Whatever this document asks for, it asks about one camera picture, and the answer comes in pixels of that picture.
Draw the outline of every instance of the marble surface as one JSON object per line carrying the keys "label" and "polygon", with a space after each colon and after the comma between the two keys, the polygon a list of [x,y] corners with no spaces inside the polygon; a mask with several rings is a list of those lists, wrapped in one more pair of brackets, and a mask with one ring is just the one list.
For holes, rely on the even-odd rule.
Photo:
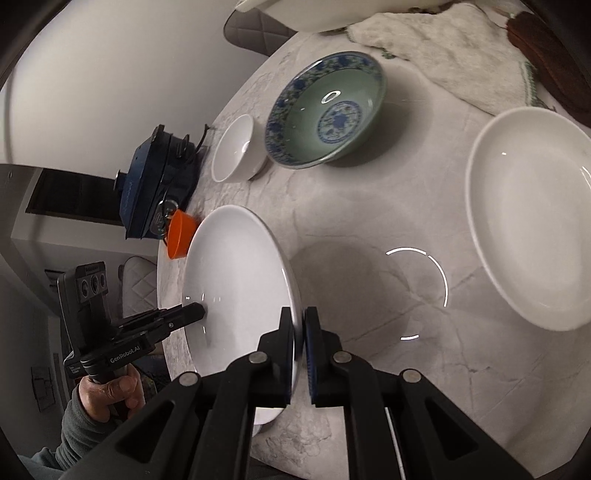
{"label": "marble surface", "polygon": [[[253,180],[216,184],[211,153],[188,212],[235,204],[270,227],[290,259],[302,305],[344,347],[392,373],[417,368],[534,476],[568,461],[591,424],[591,326],[542,330],[496,292],[464,206],[472,142],[491,116],[429,82],[408,62],[342,34],[297,34],[244,84],[214,122],[215,146],[242,113],[264,123],[302,68],[342,50],[372,54],[388,76],[376,132],[353,154],[307,170],[268,163]],[[416,248],[426,255],[397,248]],[[184,260],[161,245],[158,299],[181,300]],[[183,331],[164,343],[172,376],[192,370]],[[253,439],[252,454],[307,479],[348,476],[339,408],[309,403],[305,368],[292,404]]]}

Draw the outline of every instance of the orange bowl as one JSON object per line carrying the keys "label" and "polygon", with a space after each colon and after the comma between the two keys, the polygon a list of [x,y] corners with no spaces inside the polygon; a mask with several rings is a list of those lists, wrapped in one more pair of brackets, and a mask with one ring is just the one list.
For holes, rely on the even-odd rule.
{"label": "orange bowl", "polygon": [[191,240],[197,231],[199,223],[195,218],[181,210],[174,212],[166,236],[167,253],[171,260],[187,256]]}

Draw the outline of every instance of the beige cloth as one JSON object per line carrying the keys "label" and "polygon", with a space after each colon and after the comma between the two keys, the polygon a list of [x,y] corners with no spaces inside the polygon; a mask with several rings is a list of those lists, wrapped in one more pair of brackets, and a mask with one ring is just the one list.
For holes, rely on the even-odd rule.
{"label": "beige cloth", "polygon": [[456,4],[438,14],[375,14],[348,27],[349,38],[413,62],[458,98],[497,115],[534,105],[531,65],[478,7]]}

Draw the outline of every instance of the green bowl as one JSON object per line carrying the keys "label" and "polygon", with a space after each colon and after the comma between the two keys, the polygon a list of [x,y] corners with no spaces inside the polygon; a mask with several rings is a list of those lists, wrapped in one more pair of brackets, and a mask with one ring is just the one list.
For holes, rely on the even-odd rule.
{"label": "green bowl", "polygon": [[359,51],[333,53],[283,89],[265,129],[269,156],[286,168],[335,160],[371,132],[386,94],[379,63]]}

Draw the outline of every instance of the hand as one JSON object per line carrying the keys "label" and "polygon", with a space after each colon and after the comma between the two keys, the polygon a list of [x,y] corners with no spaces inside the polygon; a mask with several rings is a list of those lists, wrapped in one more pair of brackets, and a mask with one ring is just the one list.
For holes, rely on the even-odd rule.
{"label": "hand", "polygon": [[90,377],[84,377],[78,386],[78,393],[88,416],[102,423],[106,423],[111,417],[109,405],[118,401],[125,400],[125,405],[129,408],[129,419],[146,405],[139,372],[131,364],[127,366],[127,375],[104,385],[94,383]]}

